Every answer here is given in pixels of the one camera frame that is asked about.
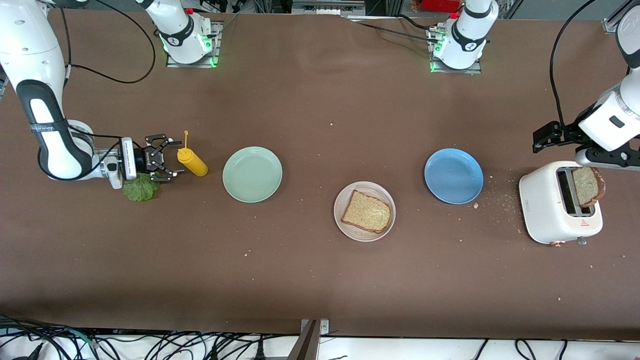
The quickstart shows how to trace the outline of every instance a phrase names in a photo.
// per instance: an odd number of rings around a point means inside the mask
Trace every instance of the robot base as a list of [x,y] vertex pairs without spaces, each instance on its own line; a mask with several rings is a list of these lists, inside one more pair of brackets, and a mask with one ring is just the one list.
[[579,206],[571,173],[578,167],[574,161],[555,161],[520,179],[522,213],[533,240],[559,245],[602,230],[600,204]]
[[207,69],[212,67],[218,67],[218,58],[220,57],[220,45],[222,44],[223,24],[224,22],[222,21],[211,21],[210,26],[211,26],[212,38],[204,40],[205,45],[209,45],[211,47],[211,51],[205,54],[205,56],[203,56],[200,60],[190,64],[183,64],[175,61],[169,54],[167,54],[166,66],[167,67],[186,67],[186,68],[196,68],[196,69]]
[[482,68],[480,67],[480,59],[478,58],[473,65],[466,69],[454,69],[448,67],[437,56],[434,55],[436,49],[442,45],[443,35],[446,34],[445,23],[441,22],[437,27],[432,27],[426,31],[427,38],[437,39],[437,43],[429,43],[429,59],[431,60],[431,72],[446,72],[450,74],[482,74]]

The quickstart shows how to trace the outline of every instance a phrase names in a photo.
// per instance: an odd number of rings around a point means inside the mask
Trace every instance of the white robotic arm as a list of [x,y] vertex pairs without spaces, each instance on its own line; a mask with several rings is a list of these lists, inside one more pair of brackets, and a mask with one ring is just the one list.
[[453,69],[469,68],[482,56],[498,10],[495,0],[467,0],[458,18],[444,22],[445,37],[433,55]]
[[534,152],[576,143],[581,165],[640,170],[640,151],[629,142],[640,135],[640,5],[624,15],[616,39],[630,72],[566,129],[553,121],[537,130]]
[[191,64],[212,51],[211,21],[185,12],[180,0],[136,0],[160,32],[164,50],[177,62]]
[[[0,65],[38,139],[40,168],[57,180],[106,177],[113,188],[122,187],[123,179],[135,179],[137,172],[161,170],[166,176],[152,176],[158,181],[177,175],[164,168],[161,150],[180,142],[154,135],[147,137],[145,148],[134,149],[132,139],[125,137],[119,139],[117,147],[96,149],[92,129],[65,118],[65,63],[47,21],[47,10],[47,4],[37,0],[0,0]],[[162,144],[153,147],[151,143],[156,140]]]

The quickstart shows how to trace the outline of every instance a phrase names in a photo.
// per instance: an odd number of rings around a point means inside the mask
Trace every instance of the table surface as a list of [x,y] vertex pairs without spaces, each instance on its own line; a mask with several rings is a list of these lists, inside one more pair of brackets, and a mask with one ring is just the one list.
[[[60,15],[50,18],[66,53]],[[123,17],[78,10],[68,20],[74,63],[120,79],[146,71],[150,47]],[[547,247],[525,231],[518,180],[573,158],[570,147],[531,152],[531,133],[557,118],[548,57],[560,26],[498,21],[475,76],[432,74],[423,43],[330,15],[240,15],[217,69],[167,69],[159,47],[156,69],[134,85],[74,69],[68,118],[138,141],[188,129],[208,164],[207,176],[181,175],[146,203],[105,179],[48,180],[7,91],[0,313],[84,327],[291,333],[321,317],[343,335],[638,338],[637,174],[603,171],[604,228],[587,246]],[[556,60],[566,118],[625,70],[599,23],[572,24]],[[243,204],[221,172],[253,145],[278,155],[284,179],[268,200]],[[425,161],[444,147],[480,162],[477,209],[427,190]],[[355,181],[395,200],[380,241],[350,240],[334,222],[336,195]]]

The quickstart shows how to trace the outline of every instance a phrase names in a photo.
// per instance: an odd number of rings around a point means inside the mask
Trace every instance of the mounting plate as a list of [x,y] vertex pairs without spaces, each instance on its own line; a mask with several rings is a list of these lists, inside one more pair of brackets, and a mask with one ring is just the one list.
[[[305,329],[309,319],[302,319],[302,324],[300,325],[300,332]],[[329,319],[320,319],[320,335],[327,335],[329,333]]]

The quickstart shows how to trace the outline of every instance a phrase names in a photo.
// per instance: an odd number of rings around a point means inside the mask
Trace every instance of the yellow squeeze bottle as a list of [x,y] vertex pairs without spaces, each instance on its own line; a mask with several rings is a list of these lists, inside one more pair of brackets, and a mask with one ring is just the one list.
[[189,131],[184,131],[184,147],[178,149],[178,161],[181,162],[186,168],[188,168],[196,176],[207,175],[209,168],[207,164],[202,161],[193,150],[187,148],[187,135]]

